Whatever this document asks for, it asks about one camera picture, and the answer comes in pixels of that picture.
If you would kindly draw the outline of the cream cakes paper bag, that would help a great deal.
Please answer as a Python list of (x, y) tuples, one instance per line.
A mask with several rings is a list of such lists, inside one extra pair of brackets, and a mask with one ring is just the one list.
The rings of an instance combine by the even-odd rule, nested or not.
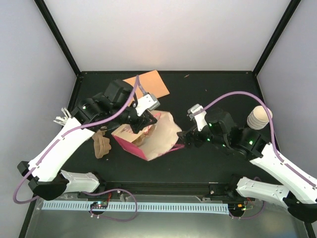
[(177, 132), (180, 132), (181, 128), (174, 122), (172, 114), (166, 111), (152, 111), (152, 114), (158, 120), (155, 124), (156, 128), (153, 134), (146, 138), (145, 143), (139, 147), (132, 142), (141, 135), (142, 131), (135, 134), (130, 125), (123, 124), (111, 133), (123, 150), (146, 161), (184, 148), (184, 145), (178, 142), (177, 136)]

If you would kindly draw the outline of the brown pulp cup carriers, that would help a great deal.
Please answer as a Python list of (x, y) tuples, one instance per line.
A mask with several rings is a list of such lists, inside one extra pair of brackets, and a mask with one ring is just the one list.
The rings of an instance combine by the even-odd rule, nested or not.
[(110, 139), (105, 137), (105, 131), (98, 130), (93, 136), (94, 152), (97, 159), (102, 158), (111, 150)]

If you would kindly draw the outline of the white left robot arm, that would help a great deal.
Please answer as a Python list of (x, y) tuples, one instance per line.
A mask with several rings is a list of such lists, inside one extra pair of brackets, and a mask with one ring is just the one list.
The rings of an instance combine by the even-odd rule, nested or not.
[(143, 91), (139, 79), (131, 86), (123, 80), (112, 81), (104, 92), (87, 98), (69, 112), (62, 109), (65, 123), (53, 141), (33, 160), (22, 161), (17, 168), (36, 198), (54, 200), (64, 193), (91, 193), (103, 197), (106, 185), (94, 173), (71, 173), (62, 166), (71, 155), (98, 130), (109, 122), (130, 125), (134, 133), (157, 123), (151, 111), (159, 106), (157, 98)]

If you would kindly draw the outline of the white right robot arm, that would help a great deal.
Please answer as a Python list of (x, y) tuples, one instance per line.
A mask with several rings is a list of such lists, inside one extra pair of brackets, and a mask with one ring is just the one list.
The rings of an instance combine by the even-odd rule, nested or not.
[(200, 147), (205, 142), (219, 145), (229, 153), (242, 155), (280, 183), (276, 185), (234, 176), (233, 182), (225, 187), (229, 199), (236, 200), (240, 196), (260, 199), (285, 208), (303, 222), (316, 222), (316, 178), (275, 152), (273, 144), (260, 132), (238, 127), (228, 112), (215, 109), (208, 115), (197, 104), (188, 110), (187, 115), (194, 121), (194, 126), (177, 134), (186, 146)]

